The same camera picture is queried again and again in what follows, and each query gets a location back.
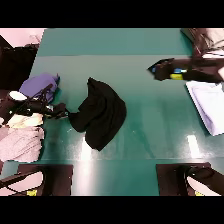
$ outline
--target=white floor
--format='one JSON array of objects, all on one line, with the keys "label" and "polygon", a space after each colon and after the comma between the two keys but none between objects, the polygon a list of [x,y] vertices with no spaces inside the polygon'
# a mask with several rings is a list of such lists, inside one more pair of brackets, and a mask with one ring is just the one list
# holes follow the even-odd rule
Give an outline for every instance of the white floor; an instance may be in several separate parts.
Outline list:
[{"label": "white floor", "polygon": [[0,35],[12,47],[21,47],[40,42],[45,29],[47,28],[0,28]]}]

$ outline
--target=table surface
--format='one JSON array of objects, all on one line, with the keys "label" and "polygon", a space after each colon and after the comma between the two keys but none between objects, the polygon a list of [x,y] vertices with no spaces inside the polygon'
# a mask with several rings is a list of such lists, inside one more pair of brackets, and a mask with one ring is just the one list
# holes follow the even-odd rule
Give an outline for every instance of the table surface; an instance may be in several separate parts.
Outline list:
[{"label": "table surface", "polygon": [[[67,119],[47,120],[36,163],[73,164],[72,195],[159,195],[157,163],[208,161],[224,173],[224,136],[208,134],[185,81],[159,82],[146,70],[159,59],[184,58],[190,52],[190,43],[176,28],[46,30],[31,76],[61,76],[53,103],[77,111],[93,77],[126,102],[127,118],[101,152],[92,150],[85,134]],[[6,162],[1,178],[17,166]]]}]

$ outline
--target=yellow cloth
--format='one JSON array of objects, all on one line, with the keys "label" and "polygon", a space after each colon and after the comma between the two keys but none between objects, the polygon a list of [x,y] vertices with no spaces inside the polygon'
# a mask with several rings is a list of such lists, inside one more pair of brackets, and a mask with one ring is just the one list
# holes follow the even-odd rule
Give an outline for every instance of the yellow cloth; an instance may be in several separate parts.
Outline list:
[{"label": "yellow cloth", "polygon": [[43,115],[34,113],[31,117],[15,114],[8,122],[10,128],[35,127],[43,124]]}]

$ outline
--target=white cloth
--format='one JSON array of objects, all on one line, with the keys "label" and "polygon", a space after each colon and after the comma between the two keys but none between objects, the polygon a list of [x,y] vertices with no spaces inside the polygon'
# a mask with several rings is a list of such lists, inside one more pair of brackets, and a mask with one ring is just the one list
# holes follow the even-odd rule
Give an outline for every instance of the white cloth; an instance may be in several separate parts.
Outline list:
[{"label": "white cloth", "polygon": [[190,81],[188,91],[209,133],[224,133],[224,93],[222,85]]},{"label": "white cloth", "polygon": [[22,116],[15,114],[8,122],[10,128],[26,128],[35,127],[43,124],[43,115],[38,113],[33,113],[31,117]]},{"label": "white cloth", "polygon": [[42,147],[41,139],[44,139],[42,128],[9,128],[7,135],[0,141],[0,160],[37,161]]}]

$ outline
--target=blue cloth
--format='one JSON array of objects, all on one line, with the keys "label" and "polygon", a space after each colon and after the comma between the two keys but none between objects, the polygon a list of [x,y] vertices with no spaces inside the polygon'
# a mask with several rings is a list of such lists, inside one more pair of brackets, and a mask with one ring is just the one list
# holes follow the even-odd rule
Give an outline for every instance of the blue cloth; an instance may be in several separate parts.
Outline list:
[{"label": "blue cloth", "polygon": [[47,87],[49,84],[52,84],[52,88],[48,91],[46,98],[48,102],[53,100],[53,95],[55,90],[57,89],[58,85],[57,82],[59,81],[59,76],[53,76],[48,73],[41,74],[39,76],[35,76],[32,78],[27,79],[23,82],[22,86],[19,89],[19,92],[23,93],[25,96],[32,97],[40,90]]}]

